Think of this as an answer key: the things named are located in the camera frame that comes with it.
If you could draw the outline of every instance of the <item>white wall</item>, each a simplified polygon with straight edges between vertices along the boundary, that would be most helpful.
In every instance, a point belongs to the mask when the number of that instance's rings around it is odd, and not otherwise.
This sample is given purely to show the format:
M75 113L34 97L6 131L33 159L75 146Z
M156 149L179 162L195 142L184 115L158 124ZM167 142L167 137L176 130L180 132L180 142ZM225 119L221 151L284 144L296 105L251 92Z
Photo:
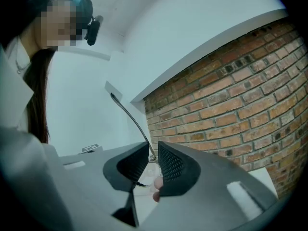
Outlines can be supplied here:
M90 56L55 54L49 73L47 122L50 144L60 156L80 153L92 144L112 149L143 141L104 89L108 65L108 61ZM125 98L121 102L147 128L144 109L136 110ZM138 105L144 108L143 102Z
M139 101L202 56L286 16L283 9L279 0L157 0L125 38L118 88Z

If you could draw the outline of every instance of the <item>dark hair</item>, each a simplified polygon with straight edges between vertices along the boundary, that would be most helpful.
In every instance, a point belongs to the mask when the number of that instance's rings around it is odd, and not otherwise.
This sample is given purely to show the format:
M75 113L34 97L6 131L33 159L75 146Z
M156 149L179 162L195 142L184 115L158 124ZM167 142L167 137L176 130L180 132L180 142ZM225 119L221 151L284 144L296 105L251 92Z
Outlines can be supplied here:
M29 0L26 6L26 13L21 15L20 22L28 26L42 11L47 10L51 0ZM87 28L87 24L92 18L92 2L82 0L77 6L77 12L80 13L76 20L77 36L81 35L81 30ZM51 59L55 53L55 48L39 50L31 59L31 65L27 69L24 81L33 90L34 94L28 103L27 119L28 132L35 135L41 143L48 143L49 131L46 118L46 94L48 69Z

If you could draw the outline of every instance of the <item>woman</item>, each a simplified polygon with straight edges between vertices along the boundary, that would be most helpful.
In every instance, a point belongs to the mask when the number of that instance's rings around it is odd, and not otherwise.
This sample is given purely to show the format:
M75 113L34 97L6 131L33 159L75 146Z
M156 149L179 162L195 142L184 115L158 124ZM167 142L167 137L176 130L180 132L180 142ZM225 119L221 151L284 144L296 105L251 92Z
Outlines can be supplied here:
M92 18L90 0L30 0L18 19L26 29L3 44L9 65L33 91L17 129L48 143L46 87L48 68L58 46L81 39Z

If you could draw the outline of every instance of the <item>metal rod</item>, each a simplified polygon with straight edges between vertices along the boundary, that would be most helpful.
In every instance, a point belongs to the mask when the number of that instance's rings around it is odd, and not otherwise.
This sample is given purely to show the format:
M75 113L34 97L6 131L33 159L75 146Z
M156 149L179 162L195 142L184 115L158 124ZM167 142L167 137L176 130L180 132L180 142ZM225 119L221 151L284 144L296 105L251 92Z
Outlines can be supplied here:
M110 96L112 98L113 101L115 101L115 103L122 109L125 111L125 113L130 117L130 119L132 119L132 121L136 124L136 126L138 127L139 131L141 132L141 134L143 135L145 141L147 141L149 143L149 148L150 148L150 151L152 153L151 155L151 162L154 162L156 161L156 155L154 153L154 150L150 144L150 142L148 141L148 138L145 136L143 130L141 129L141 127L139 126L139 124L136 122L136 120L134 119L134 117L128 112L128 110L120 103L120 101L118 100L118 98L116 98L116 96L111 92L110 93Z

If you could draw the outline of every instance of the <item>hand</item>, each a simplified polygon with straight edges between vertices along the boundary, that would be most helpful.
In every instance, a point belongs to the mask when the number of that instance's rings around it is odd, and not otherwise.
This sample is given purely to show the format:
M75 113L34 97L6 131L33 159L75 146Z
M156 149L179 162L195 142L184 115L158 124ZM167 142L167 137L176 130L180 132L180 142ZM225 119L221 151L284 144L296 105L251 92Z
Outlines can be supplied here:
M163 178L157 177L154 180L154 187L159 190L159 189L161 189L162 186L163 186ZM154 192L153 199L154 199L155 202L159 201L159 192Z

